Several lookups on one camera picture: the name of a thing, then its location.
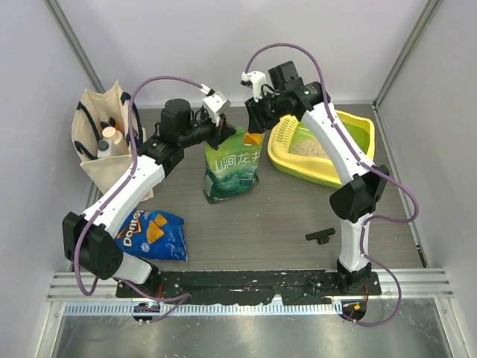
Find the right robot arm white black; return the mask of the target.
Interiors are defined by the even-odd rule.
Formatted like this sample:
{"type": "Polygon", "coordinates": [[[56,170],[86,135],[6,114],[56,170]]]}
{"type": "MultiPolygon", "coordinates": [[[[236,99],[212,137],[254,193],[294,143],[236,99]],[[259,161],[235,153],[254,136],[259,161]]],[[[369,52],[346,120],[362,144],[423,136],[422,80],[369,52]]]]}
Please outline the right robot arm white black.
{"type": "Polygon", "coordinates": [[[371,274],[367,257],[370,220],[384,191],[386,166],[376,166],[359,148],[339,119],[322,80],[305,84],[293,62],[262,73],[242,72],[241,84],[251,88],[245,105],[249,132],[262,134],[291,115],[317,138],[342,183],[329,202],[341,221],[341,252],[336,283],[347,295],[363,287],[371,274]]]}

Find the yellow plastic scoop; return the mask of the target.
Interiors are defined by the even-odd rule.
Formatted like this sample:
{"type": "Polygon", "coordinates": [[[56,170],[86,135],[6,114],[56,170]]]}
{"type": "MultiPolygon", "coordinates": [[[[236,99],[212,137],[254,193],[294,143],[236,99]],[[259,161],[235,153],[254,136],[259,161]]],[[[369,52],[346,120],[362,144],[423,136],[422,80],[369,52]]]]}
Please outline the yellow plastic scoop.
{"type": "Polygon", "coordinates": [[[246,133],[244,136],[244,144],[245,145],[260,145],[262,143],[262,135],[261,134],[251,134],[246,133]]]}

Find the black bag clip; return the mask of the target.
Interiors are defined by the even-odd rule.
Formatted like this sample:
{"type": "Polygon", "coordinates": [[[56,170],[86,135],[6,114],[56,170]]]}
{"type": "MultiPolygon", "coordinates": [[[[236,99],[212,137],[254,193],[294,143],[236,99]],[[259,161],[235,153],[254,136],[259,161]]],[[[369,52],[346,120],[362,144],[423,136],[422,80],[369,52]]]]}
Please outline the black bag clip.
{"type": "Polygon", "coordinates": [[[316,241],[319,245],[326,245],[330,241],[330,237],[335,235],[335,228],[331,227],[325,230],[316,231],[314,233],[308,233],[305,235],[307,241],[316,241]]]}

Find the green cat litter bag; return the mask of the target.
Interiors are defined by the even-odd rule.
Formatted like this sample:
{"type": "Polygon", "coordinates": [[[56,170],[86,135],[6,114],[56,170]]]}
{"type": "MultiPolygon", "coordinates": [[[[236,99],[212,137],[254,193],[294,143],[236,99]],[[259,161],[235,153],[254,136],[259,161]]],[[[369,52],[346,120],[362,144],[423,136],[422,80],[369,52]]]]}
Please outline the green cat litter bag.
{"type": "Polygon", "coordinates": [[[217,150],[206,144],[203,193],[210,204],[244,194],[259,183],[256,172],[262,145],[245,144],[245,137],[245,129],[237,127],[217,150]]]}

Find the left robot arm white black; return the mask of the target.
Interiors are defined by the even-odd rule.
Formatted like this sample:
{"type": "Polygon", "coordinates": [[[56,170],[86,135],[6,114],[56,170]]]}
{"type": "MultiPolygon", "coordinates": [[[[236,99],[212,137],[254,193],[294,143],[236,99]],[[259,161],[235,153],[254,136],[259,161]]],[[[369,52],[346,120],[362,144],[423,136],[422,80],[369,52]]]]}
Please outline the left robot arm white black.
{"type": "Polygon", "coordinates": [[[198,111],[181,98],[165,103],[154,134],[139,147],[130,168],[91,207],[63,219],[63,247],[75,274],[85,269],[97,280],[121,280],[144,298],[157,292],[157,268],[120,249],[116,237],[137,204],[184,158],[186,148],[207,142],[217,149],[236,132],[224,114],[229,106],[219,92],[205,97],[198,111]]]}

